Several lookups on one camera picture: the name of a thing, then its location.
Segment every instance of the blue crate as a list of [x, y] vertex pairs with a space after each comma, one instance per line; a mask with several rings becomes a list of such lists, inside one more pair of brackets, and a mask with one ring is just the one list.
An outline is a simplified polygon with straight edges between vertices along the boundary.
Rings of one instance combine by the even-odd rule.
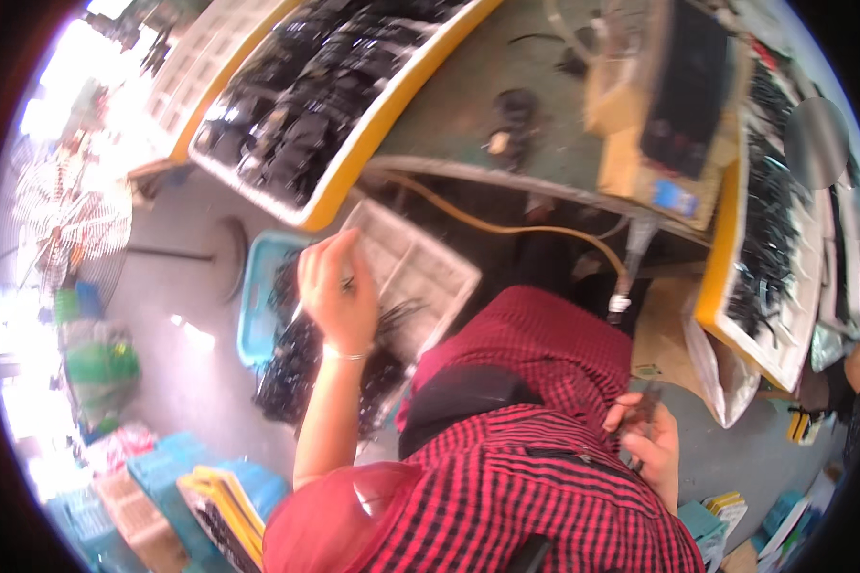
[[176, 480], [194, 466], [222, 462], [188, 433], [173, 434], [157, 442], [157, 449], [127, 460], [134, 481], [165, 516], [192, 560], [203, 561], [219, 551], [194, 519], [179, 493]]
[[92, 487], [49, 499], [45, 509], [80, 559], [94, 573], [148, 573]]
[[268, 521], [274, 508], [290, 493], [286, 479], [257, 464], [237, 459], [218, 467], [233, 472], [262, 521]]
[[309, 244], [309, 238], [278, 231], [264, 231], [252, 243], [248, 251], [236, 333], [236, 350], [244, 365], [263, 364], [273, 355], [274, 334], [279, 327], [282, 328], [280, 319], [268, 307], [268, 297], [273, 291], [274, 270], [288, 253]]
[[229, 561], [226, 561], [223, 554], [218, 553], [204, 559], [193, 560], [191, 565], [182, 569], [182, 573], [236, 573], [236, 570], [229, 565]]

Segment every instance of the workbench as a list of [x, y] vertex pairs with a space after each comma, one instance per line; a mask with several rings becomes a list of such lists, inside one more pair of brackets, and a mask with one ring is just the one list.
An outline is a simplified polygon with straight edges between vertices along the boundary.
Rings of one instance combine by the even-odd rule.
[[[598, 0], [561, 3], [571, 29], [589, 25]], [[532, 191], [604, 211], [637, 216], [644, 208], [596, 190], [602, 140], [583, 130], [583, 81], [555, 68], [566, 48], [553, 35], [541, 0], [504, 0], [413, 98], [365, 171], [399, 170]], [[497, 94], [528, 88], [539, 99], [532, 149], [520, 172], [497, 169], [483, 146], [502, 126]], [[701, 246], [708, 233], [662, 217], [660, 229]]]

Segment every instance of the black wire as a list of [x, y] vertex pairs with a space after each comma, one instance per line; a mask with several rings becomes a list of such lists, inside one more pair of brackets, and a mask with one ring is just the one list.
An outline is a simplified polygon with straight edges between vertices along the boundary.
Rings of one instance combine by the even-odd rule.
[[526, 40], [528, 38], [539, 38], [541, 40], [555, 40], [555, 41], [558, 41], [562, 44], [564, 43], [564, 39], [561, 36], [558, 36], [556, 34], [545, 34], [543, 32], [533, 32], [532, 34], [523, 34], [522, 36], [517, 36], [517, 37], [513, 38], [512, 40], [509, 40], [508, 42], [506, 42], [506, 45], [509, 46], [510, 44], [515, 44], [516, 42], [518, 42], [520, 40]]

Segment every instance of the green object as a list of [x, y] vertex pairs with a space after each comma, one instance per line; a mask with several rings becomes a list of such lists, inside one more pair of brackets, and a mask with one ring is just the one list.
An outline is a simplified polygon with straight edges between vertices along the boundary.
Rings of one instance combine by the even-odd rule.
[[80, 298], [71, 289], [54, 293], [54, 322], [63, 325], [80, 318]]
[[128, 382], [140, 376], [138, 355], [125, 343], [86, 343], [68, 350], [65, 361], [71, 384]]
[[137, 353], [126, 343], [88, 342], [68, 350], [64, 362], [70, 389], [89, 427], [121, 410], [140, 376]]

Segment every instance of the fan blade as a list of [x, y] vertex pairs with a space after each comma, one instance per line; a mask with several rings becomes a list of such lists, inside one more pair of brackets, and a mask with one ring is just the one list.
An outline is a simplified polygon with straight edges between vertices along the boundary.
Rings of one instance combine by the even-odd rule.
[[45, 254], [45, 251], [47, 250], [47, 248], [49, 246], [51, 246], [51, 243], [53, 243], [53, 242], [54, 242], [54, 238], [52, 237], [52, 238], [47, 239], [45, 241], [45, 244], [41, 246], [41, 250], [39, 250], [38, 254], [35, 255], [34, 259], [32, 260], [32, 264], [29, 265], [28, 270], [26, 270], [25, 274], [23, 274], [23, 280], [19, 281], [19, 290], [20, 291], [22, 291], [23, 284], [25, 284], [25, 281], [28, 280], [29, 275], [32, 274], [32, 271], [34, 270], [34, 266], [36, 264], [38, 264], [38, 261], [41, 260], [42, 256]]

